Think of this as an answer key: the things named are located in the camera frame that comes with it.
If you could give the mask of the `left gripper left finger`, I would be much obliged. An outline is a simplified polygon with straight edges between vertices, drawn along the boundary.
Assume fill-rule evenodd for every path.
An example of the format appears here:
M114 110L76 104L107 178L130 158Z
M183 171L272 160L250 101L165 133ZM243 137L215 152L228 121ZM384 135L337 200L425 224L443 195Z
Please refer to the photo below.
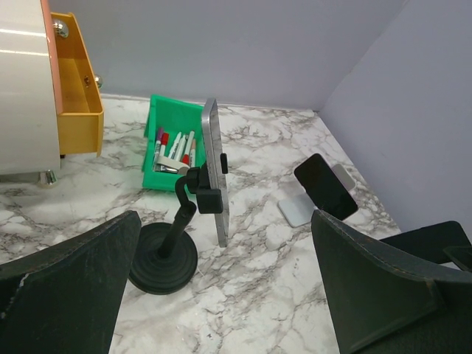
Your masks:
M108 353L141 220L127 211L1 265L2 353Z

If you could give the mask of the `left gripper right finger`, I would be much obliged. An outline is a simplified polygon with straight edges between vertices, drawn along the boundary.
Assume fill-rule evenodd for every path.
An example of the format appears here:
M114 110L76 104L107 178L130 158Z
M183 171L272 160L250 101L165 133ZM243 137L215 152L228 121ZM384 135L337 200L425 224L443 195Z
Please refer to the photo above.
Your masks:
M341 353L471 351L471 272L415 257L321 210L311 231Z

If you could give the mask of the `purple edged phone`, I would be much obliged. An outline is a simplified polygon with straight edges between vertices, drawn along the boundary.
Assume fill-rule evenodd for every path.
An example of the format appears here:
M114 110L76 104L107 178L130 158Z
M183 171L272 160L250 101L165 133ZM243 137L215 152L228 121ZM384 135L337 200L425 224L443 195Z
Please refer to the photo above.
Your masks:
M341 221L358 211L350 192L319 153L297 166L294 175L318 209Z

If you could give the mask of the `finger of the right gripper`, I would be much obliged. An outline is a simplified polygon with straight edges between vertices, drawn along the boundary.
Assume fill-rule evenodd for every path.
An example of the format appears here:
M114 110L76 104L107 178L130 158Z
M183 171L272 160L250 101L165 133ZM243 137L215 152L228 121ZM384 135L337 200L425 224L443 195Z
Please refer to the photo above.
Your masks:
M471 272L471 242L456 221L403 232L381 242L429 262L453 263L460 270Z

